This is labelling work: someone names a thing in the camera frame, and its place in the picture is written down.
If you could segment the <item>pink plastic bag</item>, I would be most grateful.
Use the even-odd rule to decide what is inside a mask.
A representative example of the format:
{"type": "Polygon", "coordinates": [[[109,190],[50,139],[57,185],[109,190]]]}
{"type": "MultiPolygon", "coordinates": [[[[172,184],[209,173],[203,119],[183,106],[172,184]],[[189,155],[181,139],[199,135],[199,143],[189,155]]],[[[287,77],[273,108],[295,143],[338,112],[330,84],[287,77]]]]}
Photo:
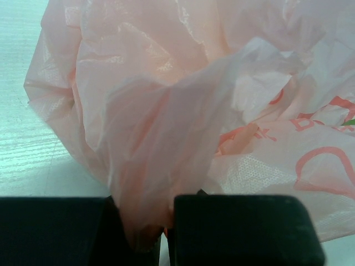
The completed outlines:
{"type": "Polygon", "coordinates": [[[135,249],[173,200],[286,194],[354,233],[353,1],[49,1],[24,82],[135,249]]]}

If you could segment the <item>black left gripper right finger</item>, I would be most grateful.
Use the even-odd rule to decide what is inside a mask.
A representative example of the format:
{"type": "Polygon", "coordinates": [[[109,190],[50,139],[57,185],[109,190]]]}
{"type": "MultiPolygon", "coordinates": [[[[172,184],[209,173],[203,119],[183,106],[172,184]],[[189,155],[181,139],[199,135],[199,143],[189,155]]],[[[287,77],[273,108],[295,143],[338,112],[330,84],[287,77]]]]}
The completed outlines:
{"type": "Polygon", "coordinates": [[[280,195],[180,195],[171,265],[324,265],[305,206],[280,195]]]}

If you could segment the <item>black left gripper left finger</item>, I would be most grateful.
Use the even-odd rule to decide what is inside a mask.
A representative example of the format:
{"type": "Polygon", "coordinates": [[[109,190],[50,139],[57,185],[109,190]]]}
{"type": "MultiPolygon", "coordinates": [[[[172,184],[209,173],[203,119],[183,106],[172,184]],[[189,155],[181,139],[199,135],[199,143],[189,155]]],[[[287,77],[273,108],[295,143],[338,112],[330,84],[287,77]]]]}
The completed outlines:
{"type": "Polygon", "coordinates": [[[2,197],[1,265],[129,265],[110,197],[2,197]]]}

